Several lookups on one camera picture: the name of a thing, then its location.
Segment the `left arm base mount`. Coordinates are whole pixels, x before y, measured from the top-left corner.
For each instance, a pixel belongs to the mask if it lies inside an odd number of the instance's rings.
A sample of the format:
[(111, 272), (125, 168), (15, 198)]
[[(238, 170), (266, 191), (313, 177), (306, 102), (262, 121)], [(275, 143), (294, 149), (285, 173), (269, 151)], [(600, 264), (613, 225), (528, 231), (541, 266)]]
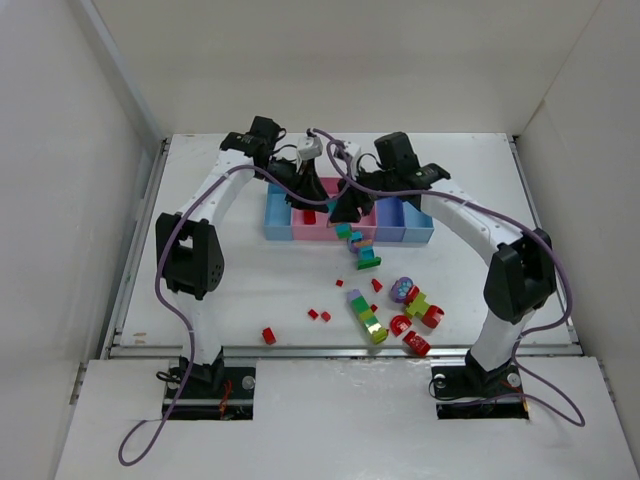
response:
[(254, 366), (226, 366), (219, 357), (213, 364), (195, 364), (178, 394), (187, 359), (167, 372), (159, 371), (156, 378), (165, 383), (162, 414), (174, 404), (169, 420), (234, 421), (253, 418), (256, 368)]

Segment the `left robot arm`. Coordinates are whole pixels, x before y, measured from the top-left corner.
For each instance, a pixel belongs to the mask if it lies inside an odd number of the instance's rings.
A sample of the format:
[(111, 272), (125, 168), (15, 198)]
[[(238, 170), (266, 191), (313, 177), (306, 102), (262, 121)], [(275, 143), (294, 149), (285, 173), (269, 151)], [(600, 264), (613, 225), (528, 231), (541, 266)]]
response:
[(316, 173), (321, 140), (307, 133), (296, 144), (296, 159), (276, 156), (284, 129), (256, 116), (246, 133), (231, 132), (221, 142), (212, 169), (191, 199), (176, 213), (156, 220), (156, 280), (175, 294), (172, 311), (185, 322), (187, 344), (179, 360), (180, 375), (211, 382), (221, 367), (222, 347), (211, 332), (213, 322), (201, 306), (224, 273), (217, 228), (240, 191), (252, 179), (268, 181), (287, 192), (298, 210), (329, 211), (330, 197)]

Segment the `teal green lego stack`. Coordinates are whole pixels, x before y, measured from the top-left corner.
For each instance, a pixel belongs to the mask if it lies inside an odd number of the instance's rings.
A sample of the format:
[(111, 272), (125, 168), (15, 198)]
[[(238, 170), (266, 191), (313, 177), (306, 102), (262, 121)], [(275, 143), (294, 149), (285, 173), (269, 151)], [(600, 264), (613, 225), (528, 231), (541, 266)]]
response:
[(349, 251), (356, 256), (356, 268), (366, 270), (378, 267), (382, 259), (375, 254), (371, 239), (365, 239), (360, 231), (352, 231), (347, 240)]

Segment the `multicolour lego stack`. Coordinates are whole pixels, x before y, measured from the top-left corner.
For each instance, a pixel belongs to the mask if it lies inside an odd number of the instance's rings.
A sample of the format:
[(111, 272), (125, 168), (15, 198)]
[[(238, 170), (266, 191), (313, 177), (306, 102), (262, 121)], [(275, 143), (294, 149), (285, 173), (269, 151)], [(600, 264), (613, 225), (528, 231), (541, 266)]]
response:
[(332, 215), (337, 206), (336, 201), (328, 204), (327, 227), (332, 228), (338, 239), (346, 240), (352, 234), (351, 225), (345, 222), (336, 222), (332, 220)]

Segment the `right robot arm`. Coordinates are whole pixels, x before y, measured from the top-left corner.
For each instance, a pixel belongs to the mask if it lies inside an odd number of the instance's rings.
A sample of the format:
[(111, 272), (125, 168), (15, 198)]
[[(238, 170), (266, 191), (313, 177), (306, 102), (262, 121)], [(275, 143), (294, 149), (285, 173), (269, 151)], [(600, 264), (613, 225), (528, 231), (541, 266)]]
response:
[(344, 142), (328, 143), (331, 163), (351, 167), (342, 175), (344, 192), (331, 221), (355, 223), (376, 200), (394, 197), (445, 225), (472, 248), (488, 267), (483, 290), (488, 311), (466, 363), (480, 375), (497, 374), (508, 365), (529, 318), (556, 291), (549, 236), (476, 204), (444, 168), (420, 163), (407, 134), (387, 134), (374, 146), (377, 170), (361, 171)]

